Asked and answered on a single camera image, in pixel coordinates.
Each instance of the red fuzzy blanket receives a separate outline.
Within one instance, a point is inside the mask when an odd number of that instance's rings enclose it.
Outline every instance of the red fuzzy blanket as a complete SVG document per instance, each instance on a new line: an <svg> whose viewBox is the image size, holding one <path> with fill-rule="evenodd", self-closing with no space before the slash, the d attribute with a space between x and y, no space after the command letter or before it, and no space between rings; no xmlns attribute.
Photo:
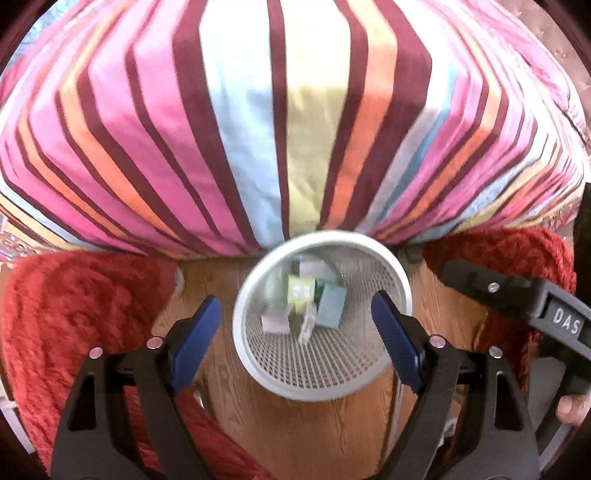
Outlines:
<svg viewBox="0 0 591 480"><path fill-rule="evenodd" d="M19 262L5 293L2 344L25 429L49 470L60 412L90 348L137 348L174 290L172 262L127 254L60 253ZM134 394L128 407L142 458L158 469ZM209 469L224 480L274 477L188 393L177 406Z"/></svg>

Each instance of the floor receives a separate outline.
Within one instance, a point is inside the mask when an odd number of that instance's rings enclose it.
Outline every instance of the floor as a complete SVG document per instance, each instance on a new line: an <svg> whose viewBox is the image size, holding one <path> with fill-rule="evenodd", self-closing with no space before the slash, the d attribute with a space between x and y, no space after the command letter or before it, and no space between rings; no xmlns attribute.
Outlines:
<svg viewBox="0 0 591 480"><path fill-rule="evenodd" d="M359 480L373 475L387 442L392 368L364 389L325 403L286 400L259 386L240 363L231 333L234 299L255 263L219 259L184 265L185 291L158 319L154 333L165 334L174 321L191 315L206 295L215 295L223 305L222 328L200 375L224 431L280 480ZM410 279L414 316L425 329L470 348L486 310L445 288L425 264L414 266ZM403 422L413 404L413 395L406 393Z"/></svg>

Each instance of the hand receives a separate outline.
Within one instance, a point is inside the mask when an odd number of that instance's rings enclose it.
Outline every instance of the hand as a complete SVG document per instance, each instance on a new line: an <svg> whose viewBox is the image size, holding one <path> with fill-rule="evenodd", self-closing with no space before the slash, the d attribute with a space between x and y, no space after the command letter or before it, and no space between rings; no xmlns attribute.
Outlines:
<svg viewBox="0 0 591 480"><path fill-rule="evenodd" d="M556 408L556 416L567 425L580 427L591 409L591 397L573 395L562 397Z"/></svg>

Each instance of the pink stripe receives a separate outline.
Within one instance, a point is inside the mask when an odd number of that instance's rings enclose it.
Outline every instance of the pink stripe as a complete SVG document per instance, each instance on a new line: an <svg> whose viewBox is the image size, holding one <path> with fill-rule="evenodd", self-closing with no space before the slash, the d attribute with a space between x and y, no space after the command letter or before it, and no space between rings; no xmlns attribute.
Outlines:
<svg viewBox="0 0 591 480"><path fill-rule="evenodd" d="M515 213L516 210L521 209L522 213L525 213L536 205L544 203L546 200L556 197L557 194L564 191L566 184L572 182L572 169L574 165L568 162L568 155L564 152L561 153L560 158L545 168L545 172L550 169L550 176L539 185L532 188L524 199L521 199L518 205L506 205L505 208L499 210L488 222L485 222L478 226L479 230L487 228L500 228L506 223L506 219L509 215Z"/></svg>
<svg viewBox="0 0 591 480"><path fill-rule="evenodd" d="M111 136L127 152L171 213L185 228L214 251L223 255L237 255L240 252L234 244L219 238L209 229L193 198L137 116L125 70L125 54L137 37L138 30L144 24L153 3L138 2L126 12L92 61L89 75L98 111ZM158 41L162 42L163 38L163 33L159 31ZM156 77L155 83L158 83L162 90L174 88L174 84L167 84L161 76Z"/></svg>
<svg viewBox="0 0 591 480"><path fill-rule="evenodd" d="M104 232L95 226L90 220L84 217L64 198L51 190L43 182L33 176L24 165L21 153L17 148L15 139L10 136L7 139L11 162L3 161L6 178L26 192L35 192L35 200L44 205L53 215L58 217L62 224L70 225L79 232L82 239L95 245L110 246L135 253L143 254L137 248L120 240L108 237Z"/></svg>
<svg viewBox="0 0 591 480"><path fill-rule="evenodd" d="M151 120L162 135L189 182L201 195L222 236L246 246L226 201L195 143L178 90L171 38L187 0L163 2L134 52L139 81Z"/></svg>
<svg viewBox="0 0 591 480"><path fill-rule="evenodd" d="M136 237L140 243L144 242L156 248L188 255L189 251L185 247L161 234L127 205L104 190L88 172L64 136L54 104L54 95L59 88L64 71L68 71L72 57L76 54L80 43L86 38L85 32L88 28L66 45L46 77L30 116L35 138L48 159L63 171L72 183L95 202L109 218L124 226L132 237Z"/></svg>
<svg viewBox="0 0 591 480"><path fill-rule="evenodd" d="M514 83L507 76L509 74L502 67L502 63L495 57L494 48L492 46L487 48L489 40L485 38L486 36L476 32L470 32L470 34L479 41L483 50L487 52L486 56L491 68L495 72L501 88L504 87L505 89L509 102L505 122L491 148L476 161L472 169L456 181L453 189L440 203L434 205L432 210L417 219L416 222L394 233L391 239L394 242L411 238L418 233L459 216L482 188L517 161L517 157L528 145L531 138L533 117L531 112L528 111L525 113L524 125L519 139L515 146L510 148L517 135L523 113L523 95L515 90Z"/></svg>
<svg viewBox="0 0 591 480"><path fill-rule="evenodd" d="M396 221L407 214L425 184L435 175L438 167L442 165L443 160L450 154L452 148L468 132L476 116L482 91L482 75L471 56L467 53L466 46L457 32L451 27L447 27L447 29L449 31L442 34L441 37L450 42L453 57L458 61L456 85L452 94L450 113L427 151L417 174L400 198L394 203L388 216L371 234L376 234L387 226L395 224Z"/></svg>

